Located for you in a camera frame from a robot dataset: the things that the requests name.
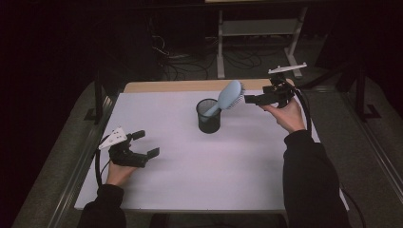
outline hand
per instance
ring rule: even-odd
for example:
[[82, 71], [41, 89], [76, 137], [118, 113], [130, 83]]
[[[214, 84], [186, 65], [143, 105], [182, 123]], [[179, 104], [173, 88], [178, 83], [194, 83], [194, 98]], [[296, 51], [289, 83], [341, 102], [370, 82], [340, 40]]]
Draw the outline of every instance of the hand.
[[106, 184], [113, 184], [121, 187], [130, 178], [131, 174], [137, 169], [137, 167], [120, 166], [113, 161], [109, 163], [109, 171], [107, 173]]
[[290, 134], [305, 129], [301, 108], [294, 98], [283, 108], [276, 108], [271, 105], [260, 105], [259, 107], [270, 112], [277, 119], [277, 123]]

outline person's left hand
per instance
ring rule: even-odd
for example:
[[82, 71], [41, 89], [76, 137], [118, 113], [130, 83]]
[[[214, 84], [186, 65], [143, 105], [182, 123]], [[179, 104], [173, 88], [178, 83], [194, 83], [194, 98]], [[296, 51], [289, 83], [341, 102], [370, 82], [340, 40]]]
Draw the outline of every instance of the person's left hand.
[[120, 166], [113, 161], [109, 163], [109, 171], [107, 173], [106, 184], [113, 184], [121, 187], [130, 178], [131, 174], [137, 169], [137, 167]]

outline black cup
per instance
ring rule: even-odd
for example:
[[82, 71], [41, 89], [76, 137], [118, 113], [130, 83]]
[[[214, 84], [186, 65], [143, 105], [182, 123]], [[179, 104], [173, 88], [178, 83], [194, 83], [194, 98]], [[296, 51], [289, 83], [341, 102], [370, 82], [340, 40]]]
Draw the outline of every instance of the black cup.
[[206, 133], [211, 134], [220, 129], [221, 126], [221, 109], [217, 109], [211, 116], [204, 116], [204, 113], [217, 103], [214, 99], [201, 100], [196, 105], [196, 111], [198, 112], [199, 129]]

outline table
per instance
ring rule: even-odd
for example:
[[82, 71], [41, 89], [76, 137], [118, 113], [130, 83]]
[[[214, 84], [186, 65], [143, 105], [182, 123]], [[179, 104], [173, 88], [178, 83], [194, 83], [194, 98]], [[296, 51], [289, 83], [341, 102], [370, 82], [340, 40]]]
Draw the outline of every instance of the table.
[[[240, 80], [245, 94], [260, 94], [269, 80]], [[254, 104], [241, 101], [221, 113], [221, 128], [204, 134], [197, 126], [196, 104], [217, 98], [229, 83], [182, 81], [131, 83], [120, 94], [105, 135], [117, 126], [126, 133], [145, 130], [132, 144], [140, 153], [161, 154], [136, 171], [125, 189], [123, 209], [144, 212], [283, 212], [282, 154], [287, 132]], [[313, 127], [313, 137], [318, 142]], [[101, 166], [107, 163], [101, 152]], [[106, 179], [107, 169], [103, 174]], [[96, 198], [94, 163], [75, 208]]]

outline brush head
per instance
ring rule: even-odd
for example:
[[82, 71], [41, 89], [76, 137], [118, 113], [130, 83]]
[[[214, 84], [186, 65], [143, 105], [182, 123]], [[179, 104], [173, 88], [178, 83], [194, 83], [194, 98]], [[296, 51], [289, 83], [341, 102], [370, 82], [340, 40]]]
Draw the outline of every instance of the brush head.
[[245, 89], [240, 81], [231, 81], [219, 95], [219, 108], [229, 109], [235, 106], [241, 100], [244, 91]]

